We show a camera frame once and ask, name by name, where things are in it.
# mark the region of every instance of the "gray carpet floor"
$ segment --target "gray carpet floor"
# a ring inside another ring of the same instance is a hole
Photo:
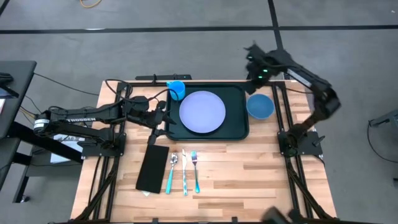
[[[278,0],[275,8],[280,26],[398,24],[395,0]],[[265,0],[103,0],[92,9],[77,0],[10,0],[0,17],[1,30],[271,25]],[[398,164],[372,152],[366,128],[368,120],[398,109],[398,30],[281,31],[281,36],[294,59],[328,80],[342,103],[317,125],[326,136],[322,148],[338,216],[397,223]],[[37,73],[98,93],[105,78],[133,80],[153,73],[245,79],[243,47],[254,40],[264,50],[276,48],[273,31],[0,34],[0,60],[35,60]],[[40,77],[34,77],[27,95],[43,109],[96,105],[96,97]],[[29,101],[23,105],[35,110]],[[16,119],[30,125],[21,115]],[[398,161],[396,134],[384,125],[372,128],[370,137],[382,156]],[[26,144],[19,149],[29,150]],[[31,202],[12,204],[22,171],[12,165],[0,191],[0,224],[68,220],[80,174],[31,178],[26,190]]]

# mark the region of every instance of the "cable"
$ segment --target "cable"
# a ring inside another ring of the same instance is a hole
[[[33,106],[35,106],[36,109],[37,109],[40,113],[42,113],[42,112],[39,110],[39,108],[36,106],[35,102],[33,102],[33,100],[32,100],[29,96],[25,95],[25,97],[28,98],[28,99],[30,99],[30,101],[33,103]]]
[[[20,111],[21,113],[24,113],[25,115],[27,115],[28,117],[30,117],[32,119],[35,119],[35,117],[33,115],[31,115],[30,113],[24,111],[24,109],[22,109],[22,108],[19,108],[18,111]]]
[[[89,8],[95,7],[95,6],[98,5],[101,1],[102,1],[102,0],[98,0],[96,3],[94,3],[94,4],[90,5],[90,6],[86,6],[86,5],[83,4],[83,1],[80,0],[80,4],[81,4],[81,6],[85,7],[86,9],[89,9]]]
[[[63,141],[65,141],[65,140],[67,140],[67,138],[69,138],[70,137],[70,135],[68,135],[68,136],[66,136],[64,139],[62,139],[60,142],[63,142]]]
[[[111,105],[109,105],[109,106],[107,106],[107,107],[104,107],[104,108],[100,109],[100,110],[96,110],[95,113],[102,112],[102,111],[106,111],[107,109],[109,109],[109,108],[111,108],[111,107],[113,107],[113,106],[116,106],[116,105],[118,105],[118,104],[120,104],[120,103],[122,103],[122,101],[118,101],[118,102],[113,103],[113,104],[111,104]],[[58,106],[50,106],[50,107],[49,107],[49,110],[50,110],[50,108],[58,108]],[[66,115],[66,114],[67,114],[67,115],[92,114],[92,113],[56,113],[56,112],[54,112],[54,111],[52,111],[52,113],[53,113],[53,114],[57,114],[57,115]]]
[[[34,73],[34,74],[35,74],[35,75],[38,75],[38,76],[40,76],[40,77],[42,77],[42,78],[45,78],[45,79],[47,79],[47,80],[50,80],[51,82],[55,82],[56,84],[59,84],[59,85],[61,85],[61,86],[67,87],[67,88],[69,88],[69,89],[71,89],[71,90],[79,91],[80,93],[86,93],[86,94],[93,95],[93,96],[99,96],[99,94],[89,93],[89,92],[86,92],[86,91],[83,91],[83,90],[78,90],[78,89],[76,89],[76,88],[72,88],[72,87],[70,87],[70,86],[67,86],[67,85],[62,84],[62,83],[60,83],[60,82],[57,82],[57,81],[55,81],[55,80],[52,80],[51,78],[47,78],[47,77],[45,77],[45,76],[43,76],[43,75],[40,75],[40,74],[38,74],[38,73]]]
[[[153,96],[153,97],[148,98],[148,100],[146,100],[146,101],[136,101],[136,100],[131,100],[130,98],[127,99],[127,98],[121,96],[119,93],[117,93],[117,92],[109,85],[108,81],[121,82],[121,83],[124,83],[124,84],[129,85],[129,86],[131,87],[131,89],[132,89],[132,85],[131,85],[130,83],[128,83],[128,82],[126,82],[126,81],[123,81],[123,80],[113,79],[113,78],[109,78],[109,79],[106,79],[106,80],[105,80],[106,86],[107,86],[115,95],[119,96],[120,98],[122,98],[122,99],[124,99],[124,100],[133,102],[133,103],[146,103],[146,102],[151,101],[151,100],[153,100],[153,99],[157,99],[156,97],[159,96],[160,94],[164,93],[165,91],[173,91],[173,92],[176,94],[176,96],[177,96],[177,101],[179,100],[178,95],[177,95],[177,92],[174,91],[174,90],[172,90],[172,89],[170,89],[170,88],[167,88],[167,89],[165,89],[165,90],[160,91],[158,94],[156,94],[156,95]]]
[[[22,115],[24,115],[24,117],[26,118],[26,120],[28,120],[28,122],[33,125],[33,123],[30,121],[30,119],[26,116],[26,114],[24,112],[22,112],[22,110],[20,110],[20,112],[22,113]]]
[[[2,169],[6,168],[7,166],[11,166],[11,164],[12,164],[12,163],[3,166],[2,168],[0,168],[0,171],[1,171]]]
[[[294,92],[296,92],[296,93],[313,94],[313,93],[306,92],[306,91],[298,91],[298,90],[293,90],[293,89],[291,89],[291,88],[286,88],[286,90],[289,90],[289,91],[294,91]]]
[[[390,160],[390,159],[386,159],[386,158],[382,157],[376,150],[374,150],[373,145],[371,143],[371,140],[369,138],[369,129],[370,129],[370,127],[371,127],[371,121],[369,121],[369,123],[368,123],[367,134],[368,134],[368,143],[369,143],[369,146],[371,147],[371,149],[373,150],[373,152],[376,153],[376,155],[378,155],[381,159],[384,159],[385,161],[389,161],[389,162],[393,162],[393,163],[398,164],[398,161],[393,161],[393,160]]]
[[[101,156],[98,157],[97,163],[95,164],[95,171],[93,176],[93,181],[91,183],[90,195],[88,196],[88,203],[91,202],[91,196],[93,195],[93,188],[95,183],[95,177],[97,176],[98,165],[100,164]]]
[[[23,106],[20,106],[24,111],[26,111],[27,113],[29,113],[30,115],[32,115],[33,117],[36,116],[36,114],[30,112],[29,110],[25,109]]]
[[[315,156],[315,158],[317,158],[319,161],[321,161],[321,163],[323,164],[323,166],[326,166],[325,165],[325,161],[323,161],[323,159],[321,159],[319,156],[317,156],[317,155],[313,155],[313,156]]]

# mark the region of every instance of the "fork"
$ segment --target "fork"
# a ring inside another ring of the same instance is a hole
[[[195,192],[199,193],[200,192],[200,188],[199,188],[198,174],[197,174],[197,162],[198,162],[197,152],[196,151],[192,151],[191,152],[191,156],[192,156],[193,166],[195,167],[195,182],[196,182]]]

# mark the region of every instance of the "spoon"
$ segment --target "spoon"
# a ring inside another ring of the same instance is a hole
[[[170,170],[169,180],[167,181],[166,194],[170,194],[170,191],[172,189],[173,170],[174,170],[174,165],[177,163],[177,161],[178,161],[177,154],[173,153],[172,157],[170,158],[170,163],[172,164],[172,169]]]

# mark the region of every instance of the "white paper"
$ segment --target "white paper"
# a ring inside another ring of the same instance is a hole
[[[150,194],[150,192],[146,192],[146,191],[143,191],[143,190],[141,190],[141,192],[142,192],[146,197],[148,197],[148,195]]]
[[[65,134],[58,134],[54,136],[54,140],[62,141],[67,137]],[[66,138],[66,140],[62,141],[62,144],[71,147],[72,149],[82,152],[83,148],[77,144],[79,141],[84,141],[84,138],[79,138],[75,136],[69,136]],[[50,162],[53,164],[60,163],[60,162],[66,162],[69,161],[69,159],[66,159],[62,156],[58,156],[56,154],[51,154],[51,159]]]

